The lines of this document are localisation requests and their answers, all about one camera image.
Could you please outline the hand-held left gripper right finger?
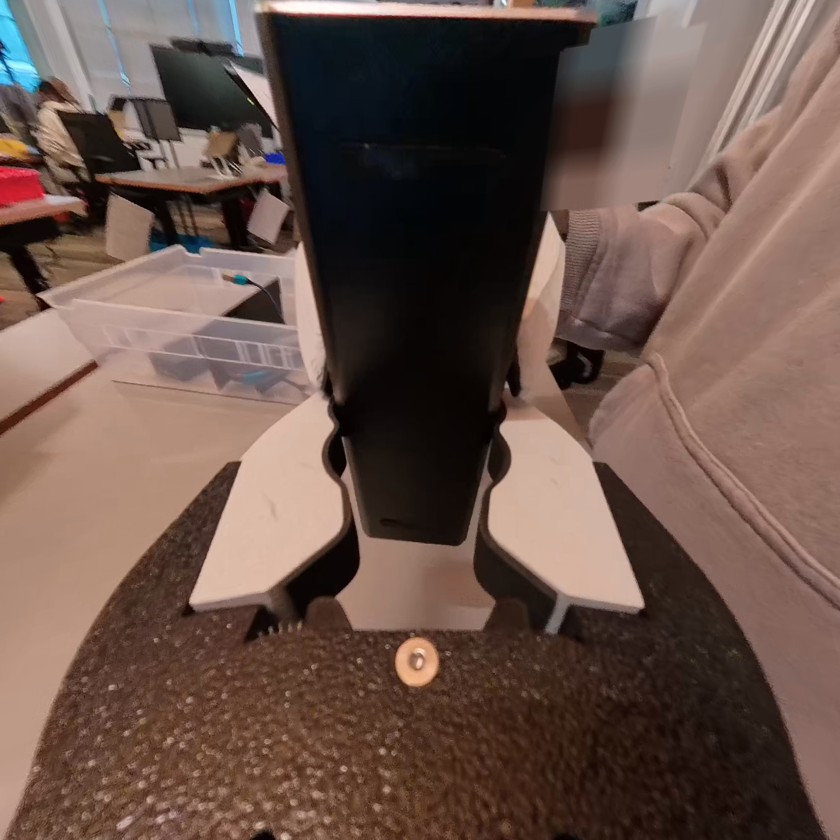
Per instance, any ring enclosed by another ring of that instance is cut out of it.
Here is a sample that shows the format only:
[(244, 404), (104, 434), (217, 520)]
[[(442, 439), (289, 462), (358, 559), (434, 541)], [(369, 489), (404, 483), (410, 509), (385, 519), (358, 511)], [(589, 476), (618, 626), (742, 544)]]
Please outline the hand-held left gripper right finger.
[(480, 585), (557, 634), (572, 607), (636, 616), (644, 598), (592, 457), (527, 402), (507, 402), (480, 510)]

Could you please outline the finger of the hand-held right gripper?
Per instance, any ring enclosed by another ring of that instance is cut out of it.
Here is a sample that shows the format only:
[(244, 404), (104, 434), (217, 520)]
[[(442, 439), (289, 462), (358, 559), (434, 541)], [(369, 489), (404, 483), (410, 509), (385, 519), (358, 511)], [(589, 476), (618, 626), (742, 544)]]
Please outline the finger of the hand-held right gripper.
[(303, 367), (311, 385), (330, 398), (330, 379), (319, 310), (305, 248), (296, 248), (294, 283), (297, 335)]
[(506, 405), (528, 403), (535, 407), (567, 407), (549, 367), (564, 281), (567, 213), (549, 213), (545, 219), (537, 258), (518, 328), (517, 387), (506, 390)]

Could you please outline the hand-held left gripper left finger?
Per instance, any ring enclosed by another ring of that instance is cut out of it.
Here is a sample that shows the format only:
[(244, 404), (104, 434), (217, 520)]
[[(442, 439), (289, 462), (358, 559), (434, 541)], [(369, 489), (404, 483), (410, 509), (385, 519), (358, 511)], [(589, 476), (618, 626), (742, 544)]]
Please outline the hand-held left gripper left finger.
[(246, 451), (189, 598), (196, 613), (264, 606), (303, 618), (360, 567), (329, 399), (313, 395)]

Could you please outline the black USB hub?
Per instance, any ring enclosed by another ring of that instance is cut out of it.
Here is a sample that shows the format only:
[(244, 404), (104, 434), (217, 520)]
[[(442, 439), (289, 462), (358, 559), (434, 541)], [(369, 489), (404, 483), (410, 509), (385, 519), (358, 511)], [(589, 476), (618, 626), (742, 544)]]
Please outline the black USB hub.
[(362, 526), (458, 545), (545, 223), (558, 8), (256, 14)]

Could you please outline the clear plastic bin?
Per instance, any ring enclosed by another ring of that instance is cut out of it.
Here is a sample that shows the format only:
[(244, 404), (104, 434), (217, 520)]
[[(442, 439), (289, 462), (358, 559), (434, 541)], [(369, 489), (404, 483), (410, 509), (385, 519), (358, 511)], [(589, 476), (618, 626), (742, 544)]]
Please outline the clear plastic bin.
[(294, 262), (163, 248), (41, 298), (114, 382), (298, 405), (303, 367)]

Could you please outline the person's right forearm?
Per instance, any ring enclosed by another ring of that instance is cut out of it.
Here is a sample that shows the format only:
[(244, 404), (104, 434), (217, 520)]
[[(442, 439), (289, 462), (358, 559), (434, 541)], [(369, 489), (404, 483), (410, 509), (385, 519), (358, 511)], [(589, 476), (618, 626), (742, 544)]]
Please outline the person's right forearm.
[(555, 336), (636, 354), (731, 206), (726, 185), (698, 182), (642, 211), (555, 213), (565, 245)]

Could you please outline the white paper sign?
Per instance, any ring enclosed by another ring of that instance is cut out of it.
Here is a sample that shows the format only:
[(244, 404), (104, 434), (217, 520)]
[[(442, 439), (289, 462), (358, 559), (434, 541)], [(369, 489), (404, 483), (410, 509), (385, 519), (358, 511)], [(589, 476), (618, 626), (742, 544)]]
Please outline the white paper sign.
[(248, 234), (263, 245), (276, 245), (290, 211), (290, 205), (282, 198), (263, 188), (248, 218)]
[(111, 194), (106, 216), (105, 253), (118, 261), (141, 258), (150, 251), (152, 211)]

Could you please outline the wooden desk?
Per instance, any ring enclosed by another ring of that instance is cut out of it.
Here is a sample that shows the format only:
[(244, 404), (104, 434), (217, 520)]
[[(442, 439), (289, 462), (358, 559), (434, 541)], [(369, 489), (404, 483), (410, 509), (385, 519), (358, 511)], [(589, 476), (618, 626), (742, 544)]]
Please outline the wooden desk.
[(3, 206), (1, 210), (1, 252), (10, 259), (39, 311), (49, 310), (49, 304), (41, 298), (49, 290), (49, 283), (28, 246), (60, 236), (58, 219), (67, 214), (86, 217), (88, 210), (78, 197), (55, 195)]
[(242, 200), (248, 190), (268, 186), (279, 190), (288, 184), (283, 164), (246, 167), (234, 175), (221, 175), (200, 166), (150, 171), (122, 171), (95, 175), (97, 183), (111, 193), (150, 209), (161, 226), (167, 246), (181, 243), (170, 203), (180, 198), (199, 197), (220, 206), (232, 249), (251, 249)]

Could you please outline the person in beige hoodie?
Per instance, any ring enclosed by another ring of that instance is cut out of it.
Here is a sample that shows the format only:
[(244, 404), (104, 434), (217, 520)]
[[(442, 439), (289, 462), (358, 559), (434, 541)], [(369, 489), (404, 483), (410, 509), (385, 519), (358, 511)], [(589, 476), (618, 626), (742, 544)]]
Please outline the person in beige hoodie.
[(598, 458), (714, 584), (766, 675), (812, 813), (838, 838), (838, 15), (780, 103), (639, 215), (662, 297)]

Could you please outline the small black monitor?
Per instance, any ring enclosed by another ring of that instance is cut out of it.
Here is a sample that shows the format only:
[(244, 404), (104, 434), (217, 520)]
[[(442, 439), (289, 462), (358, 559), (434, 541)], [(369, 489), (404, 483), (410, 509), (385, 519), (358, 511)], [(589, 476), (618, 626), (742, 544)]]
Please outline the small black monitor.
[(131, 98), (131, 106), (140, 123), (143, 136), (158, 144), (166, 166), (181, 167), (175, 144), (182, 141), (182, 133), (168, 101), (153, 98)]

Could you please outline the black office chair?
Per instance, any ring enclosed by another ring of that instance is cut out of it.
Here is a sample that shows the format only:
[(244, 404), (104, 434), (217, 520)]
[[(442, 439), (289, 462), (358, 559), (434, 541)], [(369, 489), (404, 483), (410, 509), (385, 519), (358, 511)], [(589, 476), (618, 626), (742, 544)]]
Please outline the black office chair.
[(108, 116), (66, 111), (58, 116), (93, 181), (99, 175), (142, 170), (137, 154), (122, 142)]

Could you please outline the white curtain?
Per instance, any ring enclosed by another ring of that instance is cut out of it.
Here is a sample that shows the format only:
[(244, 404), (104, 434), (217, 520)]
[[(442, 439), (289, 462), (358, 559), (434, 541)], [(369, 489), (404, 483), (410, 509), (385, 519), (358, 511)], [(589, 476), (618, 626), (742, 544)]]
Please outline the white curtain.
[(772, 2), (693, 179), (735, 136), (778, 103), (800, 59), (837, 11), (838, 2)]

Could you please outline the red box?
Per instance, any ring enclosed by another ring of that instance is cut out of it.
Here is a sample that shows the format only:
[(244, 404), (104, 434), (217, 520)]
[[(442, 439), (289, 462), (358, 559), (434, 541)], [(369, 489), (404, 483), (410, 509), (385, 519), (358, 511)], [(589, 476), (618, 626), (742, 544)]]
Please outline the red box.
[(38, 201), (46, 195), (37, 171), (27, 167), (2, 165), (0, 182), (1, 207)]

